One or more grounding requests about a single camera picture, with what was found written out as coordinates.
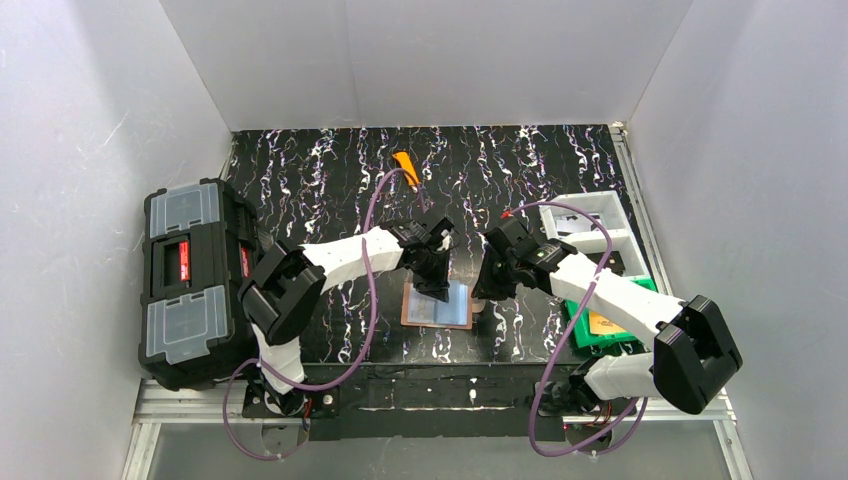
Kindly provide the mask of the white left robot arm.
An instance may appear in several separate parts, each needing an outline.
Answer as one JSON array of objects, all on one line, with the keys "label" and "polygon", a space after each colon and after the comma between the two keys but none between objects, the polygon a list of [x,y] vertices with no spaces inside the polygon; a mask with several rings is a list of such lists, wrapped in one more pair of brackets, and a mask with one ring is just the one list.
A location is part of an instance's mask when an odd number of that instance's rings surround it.
[{"label": "white left robot arm", "polygon": [[299,337],[329,289],[376,273],[407,269],[421,295],[447,302],[454,224],[429,210],[321,244],[277,240],[241,286],[238,299],[259,346],[257,365],[268,389],[320,392],[305,384]]}]

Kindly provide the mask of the white credit card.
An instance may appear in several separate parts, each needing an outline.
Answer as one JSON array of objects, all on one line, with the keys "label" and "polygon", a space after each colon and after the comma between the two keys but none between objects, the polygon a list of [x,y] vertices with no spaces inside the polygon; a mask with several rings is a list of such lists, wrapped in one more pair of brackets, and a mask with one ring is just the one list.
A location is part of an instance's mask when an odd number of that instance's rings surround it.
[{"label": "white credit card", "polygon": [[598,231],[597,224],[604,225],[598,214],[591,214],[588,219],[579,214],[558,215],[554,218],[555,230],[559,236],[568,236],[575,233]]}]

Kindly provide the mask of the black toolbox with clear lids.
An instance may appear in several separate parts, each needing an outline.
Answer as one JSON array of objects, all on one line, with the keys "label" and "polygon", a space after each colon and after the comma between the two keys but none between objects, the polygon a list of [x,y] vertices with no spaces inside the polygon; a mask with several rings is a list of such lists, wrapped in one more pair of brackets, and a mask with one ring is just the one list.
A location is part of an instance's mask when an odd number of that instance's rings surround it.
[{"label": "black toolbox with clear lids", "polygon": [[144,202],[141,368],[168,390],[229,377],[258,344],[238,292],[260,252],[255,208],[217,178]]}]

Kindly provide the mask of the orange credit card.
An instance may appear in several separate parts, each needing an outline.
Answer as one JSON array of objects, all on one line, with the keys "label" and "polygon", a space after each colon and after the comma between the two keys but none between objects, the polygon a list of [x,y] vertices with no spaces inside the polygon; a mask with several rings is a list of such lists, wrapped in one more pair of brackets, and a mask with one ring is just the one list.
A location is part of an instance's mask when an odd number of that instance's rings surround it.
[{"label": "orange credit card", "polygon": [[589,332],[595,336],[628,334],[628,331],[597,312],[588,315]]}]

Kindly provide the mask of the dark grey credit card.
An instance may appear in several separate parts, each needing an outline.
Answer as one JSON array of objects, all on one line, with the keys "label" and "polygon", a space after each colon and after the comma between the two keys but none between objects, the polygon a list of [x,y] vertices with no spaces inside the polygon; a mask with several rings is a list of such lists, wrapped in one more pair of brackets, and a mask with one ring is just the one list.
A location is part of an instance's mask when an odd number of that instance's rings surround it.
[{"label": "dark grey credit card", "polygon": [[[597,264],[601,264],[602,257],[602,252],[589,255],[589,258]],[[604,263],[604,267],[618,276],[624,276],[626,273],[626,263],[624,262],[621,253],[617,250],[611,252],[609,258]]]}]

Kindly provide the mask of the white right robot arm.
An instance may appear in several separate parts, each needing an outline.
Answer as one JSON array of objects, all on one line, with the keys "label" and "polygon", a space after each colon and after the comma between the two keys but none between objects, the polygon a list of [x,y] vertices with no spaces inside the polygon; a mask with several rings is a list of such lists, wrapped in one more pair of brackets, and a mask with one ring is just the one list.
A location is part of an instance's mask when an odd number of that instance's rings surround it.
[{"label": "white right robot arm", "polygon": [[485,253],[472,295],[501,301],[523,286],[572,302],[634,335],[645,352],[591,358],[574,370],[566,400],[589,410],[609,400],[662,398],[697,415],[741,369],[743,359],[719,306],[641,287],[558,239],[541,241],[515,217],[484,234]]}]

